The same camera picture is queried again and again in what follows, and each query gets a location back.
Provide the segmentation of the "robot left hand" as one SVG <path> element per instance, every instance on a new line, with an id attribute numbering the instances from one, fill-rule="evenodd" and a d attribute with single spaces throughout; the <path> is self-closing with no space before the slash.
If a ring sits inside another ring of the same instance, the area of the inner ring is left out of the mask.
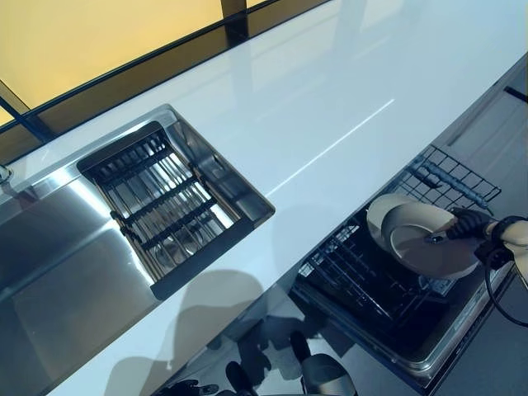
<path id="1" fill-rule="evenodd" d="M 160 393 L 167 396 L 207 396 L 219 391 L 217 384 L 199 385 L 195 379 L 187 379 L 167 386 Z"/>

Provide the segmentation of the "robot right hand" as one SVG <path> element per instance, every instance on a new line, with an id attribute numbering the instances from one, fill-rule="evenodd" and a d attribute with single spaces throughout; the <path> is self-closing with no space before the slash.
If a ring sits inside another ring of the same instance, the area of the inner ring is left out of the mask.
<path id="1" fill-rule="evenodd" d="M 486 238 L 488 226 L 495 222 L 493 217 L 478 210 L 453 207 L 449 212 L 454 215 L 455 222 L 447 230 L 425 237 L 426 243 L 438 244 L 447 240 Z"/>

